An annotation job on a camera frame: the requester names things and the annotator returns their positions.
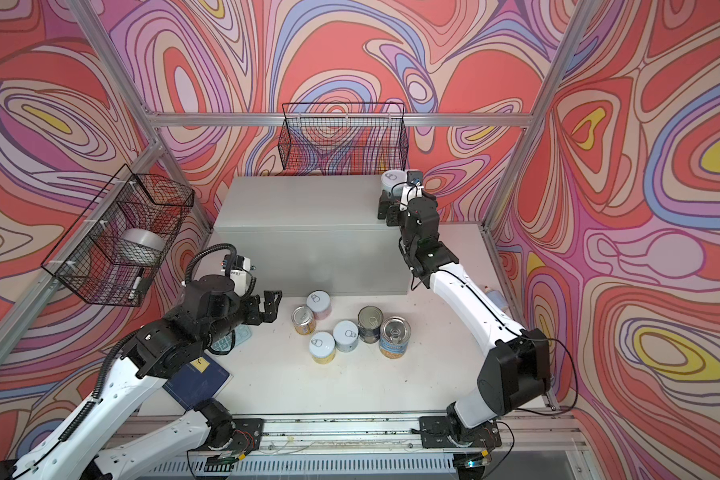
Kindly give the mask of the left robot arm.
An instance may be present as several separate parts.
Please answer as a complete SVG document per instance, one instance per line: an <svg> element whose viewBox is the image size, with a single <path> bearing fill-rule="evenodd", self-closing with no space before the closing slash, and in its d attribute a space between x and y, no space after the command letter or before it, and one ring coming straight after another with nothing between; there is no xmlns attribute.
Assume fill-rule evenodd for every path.
<svg viewBox="0 0 720 480"><path fill-rule="evenodd" d="M188 264L184 293L162 318L119 340L107 353L90 395L39 445L18 459L0 461L0 479L136 479L152 467L192 450L229 449L242 439L240 460L257 449L214 398L177 420L115 449L113 434L154 392L216 343L236 342L240 325L277 319L283 293L255 294L256 278L234 245L198 252Z"/></svg>

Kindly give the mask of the dark tomato can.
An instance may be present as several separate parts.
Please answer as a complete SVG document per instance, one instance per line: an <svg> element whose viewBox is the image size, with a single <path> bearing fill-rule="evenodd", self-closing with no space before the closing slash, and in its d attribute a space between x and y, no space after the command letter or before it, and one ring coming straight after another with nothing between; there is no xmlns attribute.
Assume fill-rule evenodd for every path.
<svg viewBox="0 0 720 480"><path fill-rule="evenodd" d="M360 339L368 344L378 342L383 322L384 314L380 308L373 305L362 307L357 315Z"/></svg>

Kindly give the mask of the blue label large can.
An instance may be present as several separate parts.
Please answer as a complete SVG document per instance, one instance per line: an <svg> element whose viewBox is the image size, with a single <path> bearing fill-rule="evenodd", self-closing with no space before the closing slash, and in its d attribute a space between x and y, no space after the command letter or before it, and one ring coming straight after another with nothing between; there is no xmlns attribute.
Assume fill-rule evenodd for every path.
<svg viewBox="0 0 720 480"><path fill-rule="evenodd" d="M406 353L410 338L410 324L402 317L390 317L381 325L379 349L385 357L399 359Z"/></svg>

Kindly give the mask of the pale green white can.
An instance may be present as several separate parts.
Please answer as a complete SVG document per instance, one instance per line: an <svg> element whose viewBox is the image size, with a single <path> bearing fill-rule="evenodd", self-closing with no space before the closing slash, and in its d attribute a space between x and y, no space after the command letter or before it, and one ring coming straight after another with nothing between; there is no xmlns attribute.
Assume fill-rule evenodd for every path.
<svg viewBox="0 0 720 480"><path fill-rule="evenodd" d="M407 184L407 172L405 170L387 170L381 175L382 191L393 198L400 198L402 190Z"/></svg>

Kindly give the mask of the yellow corn can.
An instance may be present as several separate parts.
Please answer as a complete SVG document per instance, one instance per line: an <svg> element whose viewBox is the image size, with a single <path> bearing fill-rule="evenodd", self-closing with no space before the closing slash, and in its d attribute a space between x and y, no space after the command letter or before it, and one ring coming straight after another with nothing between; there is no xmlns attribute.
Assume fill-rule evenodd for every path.
<svg viewBox="0 0 720 480"><path fill-rule="evenodd" d="M297 306L292 314L291 321L294 330L299 335L310 335L315 331L316 321L313 311L306 305Z"/></svg>

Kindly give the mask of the pink white can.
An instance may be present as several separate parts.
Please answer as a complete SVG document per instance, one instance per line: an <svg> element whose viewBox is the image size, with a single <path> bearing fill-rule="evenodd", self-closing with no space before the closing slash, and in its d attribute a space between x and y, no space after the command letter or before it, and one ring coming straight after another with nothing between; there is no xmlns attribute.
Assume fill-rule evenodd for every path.
<svg viewBox="0 0 720 480"><path fill-rule="evenodd" d="M306 306L312 311L316 320L327 319L332 313L330 295L322 290L316 290L307 295Z"/></svg>

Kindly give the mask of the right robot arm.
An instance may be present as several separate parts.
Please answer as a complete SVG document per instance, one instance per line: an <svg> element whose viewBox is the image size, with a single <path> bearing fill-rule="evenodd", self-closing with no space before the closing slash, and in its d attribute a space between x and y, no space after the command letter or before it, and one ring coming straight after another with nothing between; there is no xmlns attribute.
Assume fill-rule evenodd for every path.
<svg viewBox="0 0 720 480"><path fill-rule="evenodd" d="M381 192L377 216L400 231L398 248L412 275L452 309L484 354L476 387L446 409L457 439L549 392L550 344L565 344L541 330L528 330L505 314L467 274L440 240L436 197L412 182Z"/></svg>

